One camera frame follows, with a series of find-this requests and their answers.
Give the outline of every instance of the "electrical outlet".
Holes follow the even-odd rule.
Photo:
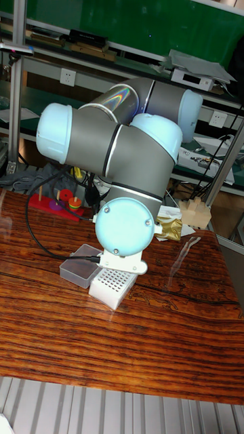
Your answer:
[[[226,121],[227,116],[228,115],[226,113],[223,113],[222,111],[214,111],[209,121],[209,125],[217,128],[222,128],[224,127],[224,122]]]
[[[70,69],[61,69],[60,82],[62,84],[66,84],[67,86],[75,86],[75,71],[71,71]]]

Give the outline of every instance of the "clear plastic box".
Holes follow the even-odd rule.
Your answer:
[[[99,253],[102,250],[83,244],[73,256],[97,256]],[[101,268],[95,262],[85,259],[68,259],[60,265],[60,277],[85,289],[100,271]]]

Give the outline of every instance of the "green wall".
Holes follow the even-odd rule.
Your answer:
[[[0,0],[0,10],[12,13],[13,4]],[[27,16],[156,54],[174,48],[223,66],[244,35],[244,16],[190,0],[28,0]]]

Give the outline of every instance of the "wooden table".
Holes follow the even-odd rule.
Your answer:
[[[61,261],[27,231],[25,201],[7,192],[1,210],[0,376],[244,404],[242,312],[212,232],[197,231],[178,271],[190,236],[154,239],[148,272],[113,313],[60,278]],[[30,223],[54,252],[99,247],[90,222],[30,210]]]

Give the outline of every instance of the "gray floor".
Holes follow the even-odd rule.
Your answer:
[[[0,377],[14,434],[244,434],[243,406]]]

